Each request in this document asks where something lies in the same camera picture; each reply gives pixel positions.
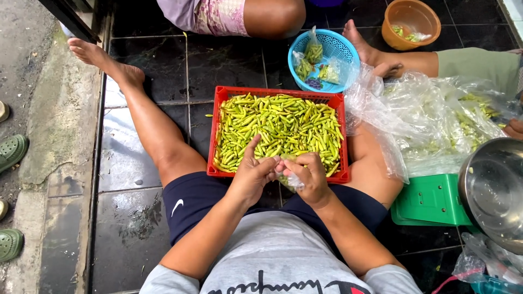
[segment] forearm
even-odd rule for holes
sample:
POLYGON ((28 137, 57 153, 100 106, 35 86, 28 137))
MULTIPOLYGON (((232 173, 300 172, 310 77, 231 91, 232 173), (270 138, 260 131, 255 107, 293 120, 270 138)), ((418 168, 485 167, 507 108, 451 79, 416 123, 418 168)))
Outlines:
POLYGON ((327 204, 314 209, 331 233, 349 268, 357 276, 386 264, 403 267, 389 250, 330 191, 327 204))
POLYGON ((228 192, 165 254, 160 264, 191 278, 203 278, 247 209, 239 197, 228 192))

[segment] foot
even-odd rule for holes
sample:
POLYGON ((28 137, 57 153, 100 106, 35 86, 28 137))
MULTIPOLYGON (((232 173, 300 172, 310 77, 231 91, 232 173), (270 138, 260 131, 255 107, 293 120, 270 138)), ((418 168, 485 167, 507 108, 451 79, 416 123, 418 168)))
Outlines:
POLYGON ((380 53, 378 49, 375 49, 371 47, 367 42, 365 42, 365 39, 360 35, 358 30, 356 29, 356 26, 354 25, 354 21, 350 19, 346 24, 345 28, 343 28, 343 37, 347 38, 349 42, 356 48, 356 51, 358 52, 358 56, 360 58, 360 61, 363 63, 367 63, 368 65, 376 66, 376 58, 377 55, 380 53))
POLYGON ((120 85, 120 88, 123 85, 142 86, 145 74, 138 67, 117 62, 102 48, 78 38, 71 38, 67 43, 78 59, 103 70, 120 85))

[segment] stainless steel bowl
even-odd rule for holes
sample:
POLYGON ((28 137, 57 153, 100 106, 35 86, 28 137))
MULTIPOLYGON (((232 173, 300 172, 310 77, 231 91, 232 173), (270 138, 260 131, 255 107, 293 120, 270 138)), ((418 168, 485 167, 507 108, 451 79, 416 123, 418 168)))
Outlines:
POLYGON ((458 190, 476 227, 523 254, 523 141, 498 138, 481 145, 461 166, 458 190))

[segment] navy shorts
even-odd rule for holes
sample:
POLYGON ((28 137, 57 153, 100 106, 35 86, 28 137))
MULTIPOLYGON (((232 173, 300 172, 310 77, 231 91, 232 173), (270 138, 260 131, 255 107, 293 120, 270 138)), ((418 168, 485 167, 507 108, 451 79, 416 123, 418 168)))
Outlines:
MULTIPOLYGON (((227 181, 208 176, 206 172, 181 176, 167 184, 163 191, 163 200, 170 230, 170 244, 174 245, 196 226, 225 196, 228 188, 227 181)), ((330 188, 372 233, 387 216, 388 211, 381 203, 361 191, 342 185, 330 185, 330 188)), ((257 208, 249 210, 245 215, 269 210, 277 209, 257 208)), ((318 232, 334 254, 343 260, 327 227, 298 194, 294 194, 280 210, 302 219, 318 232)))

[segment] knee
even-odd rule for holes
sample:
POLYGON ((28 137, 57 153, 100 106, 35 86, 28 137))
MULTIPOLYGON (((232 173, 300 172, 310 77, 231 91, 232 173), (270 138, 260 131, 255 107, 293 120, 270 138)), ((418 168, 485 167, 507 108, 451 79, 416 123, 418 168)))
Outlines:
POLYGON ((284 39, 296 35, 305 23, 305 3, 300 0, 281 1, 273 10, 272 35, 284 39))

